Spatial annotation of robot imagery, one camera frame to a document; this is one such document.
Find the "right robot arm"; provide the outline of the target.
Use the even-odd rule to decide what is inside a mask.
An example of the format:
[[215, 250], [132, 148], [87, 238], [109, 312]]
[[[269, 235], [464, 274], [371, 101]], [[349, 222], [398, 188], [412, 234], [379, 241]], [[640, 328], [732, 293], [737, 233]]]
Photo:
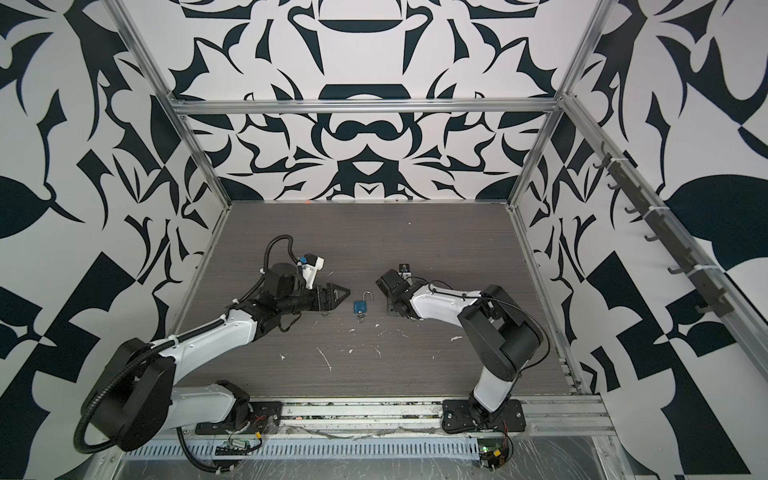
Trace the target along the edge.
[[477, 384], [466, 400], [442, 403], [441, 428], [448, 434], [481, 431], [523, 432], [522, 403], [511, 391], [549, 335], [499, 285], [480, 291], [439, 288], [404, 272], [389, 270], [376, 285], [392, 309], [411, 320], [458, 326], [482, 363]]

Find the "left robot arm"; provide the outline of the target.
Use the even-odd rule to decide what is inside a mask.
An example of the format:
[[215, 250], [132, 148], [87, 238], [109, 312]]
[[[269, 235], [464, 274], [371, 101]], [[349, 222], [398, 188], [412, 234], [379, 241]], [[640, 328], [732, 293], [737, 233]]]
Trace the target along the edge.
[[288, 332], [291, 327], [283, 324], [284, 316], [299, 320], [305, 312], [330, 312], [350, 295], [340, 285], [317, 282], [324, 266], [317, 255], [289, 250], [288, 261], [272, 264], [272, 249], [281, 241], [293, 244], [294, 239], [283, 234], [268, 243], [259, 279], [216, 319], [152, 342], [133, 338], [117, 348], [81, 406], [72, 439], [78, 453], [90, 455], [113, 447], [134, 451], [173, 429], [184, 456], [196, 468], [214, 474], [230, 471], [228, 465], [207, 464], [195, 457], [184, 429], [202, 423], [229, 434], [251, 429], [260, 418], [249, 394], [230, 381], [204, 387], [182, 387], [180, 381], [273, 330]]

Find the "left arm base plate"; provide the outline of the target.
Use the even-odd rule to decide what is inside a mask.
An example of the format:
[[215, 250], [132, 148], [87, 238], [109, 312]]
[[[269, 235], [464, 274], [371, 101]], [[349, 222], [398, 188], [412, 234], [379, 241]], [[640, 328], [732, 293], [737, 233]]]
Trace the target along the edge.
[[276, 430], [281, 423], [284, 404], [280, 401], [238, 402], [221, 422], [199, 423], [196, 435], [239, 435], [267, 433]]

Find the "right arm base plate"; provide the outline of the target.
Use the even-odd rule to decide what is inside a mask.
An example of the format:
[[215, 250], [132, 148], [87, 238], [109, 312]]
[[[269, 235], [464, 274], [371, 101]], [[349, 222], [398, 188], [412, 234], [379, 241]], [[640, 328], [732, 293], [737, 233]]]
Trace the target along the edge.
[[474, 397], [442, 402], [441, 428], [448, 434], [470, 432], [523, 432], [527, 422], [519, 400], [507, 399], [495, 411], [486, 410]]

